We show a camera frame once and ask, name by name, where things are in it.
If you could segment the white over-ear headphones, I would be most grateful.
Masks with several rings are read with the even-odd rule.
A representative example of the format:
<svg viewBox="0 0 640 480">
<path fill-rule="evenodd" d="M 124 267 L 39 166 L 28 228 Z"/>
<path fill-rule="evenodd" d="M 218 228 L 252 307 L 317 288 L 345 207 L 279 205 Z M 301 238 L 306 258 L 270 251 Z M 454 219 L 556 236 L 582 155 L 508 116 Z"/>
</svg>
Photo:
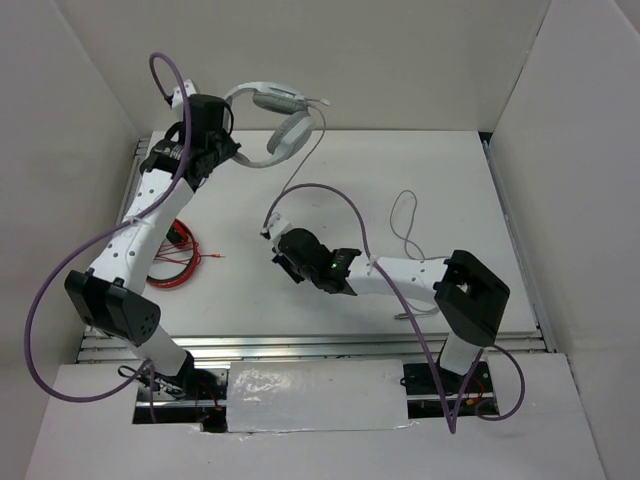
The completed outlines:
<svg viewBox="0 0 640 480">
<path fill-rule="evenodd" d="M 284 121 L 274 130 L 266 144 L 269 157 L 265 161 L 254 162 L 237 151 L 232 159 L 248 168 L 269 168 L 296 155 L 308 142 L 316 122 L 310 109 L 316 104 L 330 106 L 325 98 L 312 98 L 293 87 L 268 81 L 247 82 L 235 86 L 225 95 L 226 103 L 243 94 L 252 94 L 253 104 L 264 111 L 284 115 Z"/>
</svg>

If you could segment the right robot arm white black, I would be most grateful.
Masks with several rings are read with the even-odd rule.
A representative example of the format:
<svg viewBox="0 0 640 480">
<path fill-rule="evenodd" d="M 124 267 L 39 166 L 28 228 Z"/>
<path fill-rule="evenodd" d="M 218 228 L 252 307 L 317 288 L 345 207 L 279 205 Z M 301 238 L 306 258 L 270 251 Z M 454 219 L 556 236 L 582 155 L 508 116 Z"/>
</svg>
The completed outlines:
<svg viewBox="0 0 640 480">
<path fill-rule="evenodd" d="M 436 306 L 450 328 L 435 368 L 446 391 L 461 389 L 480 352 L 495 344 L 510 289 L 468 251 L 432 260 L 368 257 L 358 249 L 330 250 L 302 228 L 262 236 L 272 244 L 273 262 L 296 283 L 349 296 L 400 292 Z"/>
</svg>

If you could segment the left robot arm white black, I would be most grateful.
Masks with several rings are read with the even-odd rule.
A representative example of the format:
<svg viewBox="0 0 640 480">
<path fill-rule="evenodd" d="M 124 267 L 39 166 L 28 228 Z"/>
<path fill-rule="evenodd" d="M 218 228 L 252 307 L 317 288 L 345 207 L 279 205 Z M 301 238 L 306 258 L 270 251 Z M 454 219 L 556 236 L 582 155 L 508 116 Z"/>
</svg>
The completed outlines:
<svg viewBox="0 0 640 480">
<path fill-rule="evenodd" d="M 85 272 L 72 270 L 64 286 L 81 319 L 152 361 L 170 396 L 194 395 L 207 374 L 160 326 L 161 309 L 144 298 L 147 277 L 174 220 L 213 170 L 238 150 L 225 128 L 222 98 L 193 94 L 189 116 L 149 150 L 124 227 Z"/>
</svg>

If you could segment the red black headphones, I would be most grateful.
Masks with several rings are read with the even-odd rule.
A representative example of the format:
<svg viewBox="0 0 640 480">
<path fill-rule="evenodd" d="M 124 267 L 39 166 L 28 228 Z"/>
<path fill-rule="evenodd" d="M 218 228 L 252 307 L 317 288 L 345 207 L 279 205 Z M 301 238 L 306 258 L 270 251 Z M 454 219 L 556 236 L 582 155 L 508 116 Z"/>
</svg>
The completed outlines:
<svg viewBox="0 0 640 480">
<path fill-rule="evenodd" d="M 175 289 L 189 281 L 204 259 L 223 259 L 219 253 L 203 253 L 192 230 L 180 219 L 173 221 L 147 274 L 148 285 Z"/>
</svg>

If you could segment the white foil-covered panel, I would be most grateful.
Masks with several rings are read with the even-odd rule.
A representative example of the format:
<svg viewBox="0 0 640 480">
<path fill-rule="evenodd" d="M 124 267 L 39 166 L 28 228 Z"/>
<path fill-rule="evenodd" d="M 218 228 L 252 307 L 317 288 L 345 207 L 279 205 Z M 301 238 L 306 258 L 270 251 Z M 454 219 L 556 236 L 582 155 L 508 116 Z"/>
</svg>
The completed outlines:
<svg viewBox="0 0 640 480">
<path fill-rule="evenodd" d="M 399 360 L 234 362 L 231 433 L 374 431 L 410 424 Z"/>
</svg>

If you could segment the front aluminium rail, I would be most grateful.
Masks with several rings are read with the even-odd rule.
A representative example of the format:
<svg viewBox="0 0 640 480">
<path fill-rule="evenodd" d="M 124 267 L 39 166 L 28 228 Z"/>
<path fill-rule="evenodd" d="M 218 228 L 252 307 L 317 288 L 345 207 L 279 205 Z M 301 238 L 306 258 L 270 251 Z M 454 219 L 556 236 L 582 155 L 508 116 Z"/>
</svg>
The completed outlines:
<svg viewBox="0 0 640 480">
<path fill-rule="evenodd" d="M 190 351 L 198 362 L 236 360 L 305 360 L 356 357 L 413 357 L 423 354 L 414 335 L 335 335 L 257 337 L 177 337 L 174 341 Z M 511 352 L 547 351 L 540 333 L 529 337 L 507 335 L 498 345 Z M 134 361 L 133 353 L 115 338 L 87 332 L 76 357 L 78 363 Z"/>
</svg>

